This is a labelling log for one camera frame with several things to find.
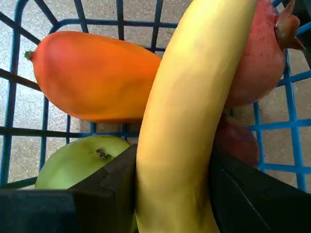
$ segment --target banana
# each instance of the banana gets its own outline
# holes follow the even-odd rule
[[[256,4],[193,0],[182,17],[158,69],[139,136],[140,233],[219,232],[207,193],[208,155]]]

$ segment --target basket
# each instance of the basket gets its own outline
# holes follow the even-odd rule
[[[3,188],[23,188],[30,186],[35,183],[36,177],[30,177],[24,180],[19,180],[16,182],[8,182],[9,168],[10,168],[10,157],[11,157],[11,148],[12,148],[12,137],[13,136],[36,136],[40,137],[40,160],[39,160],[39,169],[41,169],[46,160],[46,146],[47,138],[49,137],[61,137],[66,139],[66,143],[69,143],[71,138],[86,137],[90,135],[97,134],[95,132],[95,123],[90,123],[90,131],[88,133],[72,133],[70,132],[70,121],[71,117],[67,116],[67,126],[66,131],[53,131],[48,130],[48,114],[49,114],[49,101],[47,98],[44,98],[43,102],[43,122],[42,129],[25,129],[18,128],[13,126],[14,120],[14,111],[16,103],[16,91],[17,84],[23,85],[25,87],[40,91],[40,88],[37,83],[29,81],[19,75],[18,72],[18,60],[20,52],[20,40],[21,35],[27,38],[28,40],[38,44],[40,40],[36,38],[33,34],[28,32],[26,29],[21,27],[22,23],[22,14],[25,6],[29,0],[19,0],[16,4],[14,20],[11,20],[8,16],[0,12],[0,20],[6,25],[13,29],[13,38],[12,38],[12,53],[11,53],[11,64],[10,71],[0,69],[0,77],[7,79],[9,81],[8,89],[8,98],[7,98],[7,107],[5,114],[5,123],[4,126],[0,126],[0,135],[3,135],[3,145],[2,145],[2,157],[1,157],[1,166],[0,166],[0,187]],[[81,0],[73,0],[76,7],[78,18],[66,18],[58,21],[53,15],[51,10],[48,8],[44,0],[33,0],[43,14],[47,17],[49,22],[52,24],[52,28],[49,33],[53,33],[63,26],[76,24],[81,25],[82,31],[88,33],[88,25],[108,25],[108,26],[117,26],[119,39],[124,40],[124,27],[125,26],[134,26],[134,27],[150,27],[153,29],[151,44],[149,49],[152,52],[156,51],[165,51],[165,48],[158,48],[157,38],[160,28],[171,28],[174,29],[177,26],[177,23],[170,22],[161,22],[161,12],[163,7],[163,0],[157,0],[155,4],[155,18],[154,21],[133,21],[133,20],[124,20],[123,18],[123,0],[116,0],[116,14],[117,20],[109,19],[88,19],[85,17],[83,10],[83,5]],[[274,1],[274,5],[279,5],[281,0]],[[302,26],[299,29],[298,34],[302,34],[308,30],[311,30],[311,23],[308,23]],[[299,128],[311,126],[311,119],[299,119],[297,117],[296,105],[294,100],[293,92],[293,83],[310,78],[311,70],[292,76],[291,69],[289,65],[289,55],[286,52],[287,63],[284,72],[284,79],[282,79],[278,86],[285,86],[286,90],[286,99],[289,112],[289,120],[284,122],[276,123],[262,123],[260,119],[260,109],[259,104],[254,103],[253,110],[255,116],[255,124],[249,126],[249,128],[256,133],[257,140],[260,148],[260,161],[259,169],[263,172],[265,170],[276,170],[276,171],[285,171],[296,174],[297,187],[303,191],[307,190],[306,187],[306,174],[311,174],[311,167],[304,166],[302,148],[300,141]],[[265,163],[264,161],[264,148],[262,141],[262,131],[266,130],[275,130],[275,129],[290,129],[292,136],[292,147],[294,155],[294,165],[281,165],[281,164],[270,164]],[[104,134],[117,135],[123,138],[127,137],[137,137],[138,132],[129,132],[127,131],[126,125],[122,125],[121,132],[109,132]]]

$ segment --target gray speckled floor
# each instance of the gray speckled floor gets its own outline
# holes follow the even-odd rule
[[[57,19],[77,17],[73,0],[45,0]],[[162,21],[178,22],[191,0],[164,0]],[[0,0],[0,11],[13,18],[15,0]],[[85,15],[92,19],[116,19],[115,0],[82,0]],[[154,19],[155,0],[124,0],[124,18],[130,20]],[[24,14],[22,26],[33,33],[39,39],[48,33],[51,24],[47,21],[33,0],[29,0]],[[118,28],[114,26],[89,26],[90,33],[118,37]],[[79,25],[69,25],[61,30],[80,31]],[[157,45],[165,47],[169,42],[173,30],[160,29]],[[125,27],[125,39],[139,44],[150,44],[152,28]],[[11,53],[12,30],[0,22],[0,67],[9,70]],[[32,64],[23,54],[27,50],[35,49],[35,45],[22,37],[18,74],[35,82]],[[303,54],[298,51],[290,51],[291,67],[293,74],[309,69]],[[4,124],[7,81],[0,79],[0,125]],[[311,118],[311,80],[305,80],[294,84],[294,93],[298,116],[301,119]],[[23,128],[40,129],[42,124],[43,94],[18,85],[17,102],[14,126]],[[277,122],[288,120],[285,88],[275,89],[270,95],[260,101],[262,122]],[[252,106],[246,106],[236,110],[236,115],[245,124],[254,123]],[[49,130],[64,131],[66,129],[66,114],[50,104],[49,106]],[[131,125],[131,129],[139,129],[139,125]],[[87,132],[87,122],[73,118],[71,121],[72,132]],[[99,125],[97,131],[117,131],[120,125]],[[311,166],[311,146],[309,144],[311,127],[300,130],[304,162]],[[288,129],[263,132],[264,150],[266,162],[292,165],[293,149],[291,145],[291,133]],[[48,138],[47,156],[65,144],[63,138]],[[12,158],[10,163],[9,181],[35,176],[38,169],[40,140],[36,137],[14,137],[12,145]],[[267,171],[268,174],[296,186],[295,174],[286,172]],[[307,176],[308,189],[311,192],[311,176]]]

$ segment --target green apple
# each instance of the green apple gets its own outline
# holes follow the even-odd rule
[[[68,189],[109,163],[130,145],[121,138],[107,135],[71,142],[47,160],[35,188]]]

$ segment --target pomegranate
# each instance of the pomegranate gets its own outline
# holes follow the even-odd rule
[[[281,79],[284,49],[304,50],[296,38],[300,20],[292,15],[291,0],[279,15],[270,0],[259,0],[250,34],[225,108],[251,104],[267,95]]]
[[[214,138],[214,146],[229,155],[256,167],[259,147],[252,132],[236,119],[222,114]]]

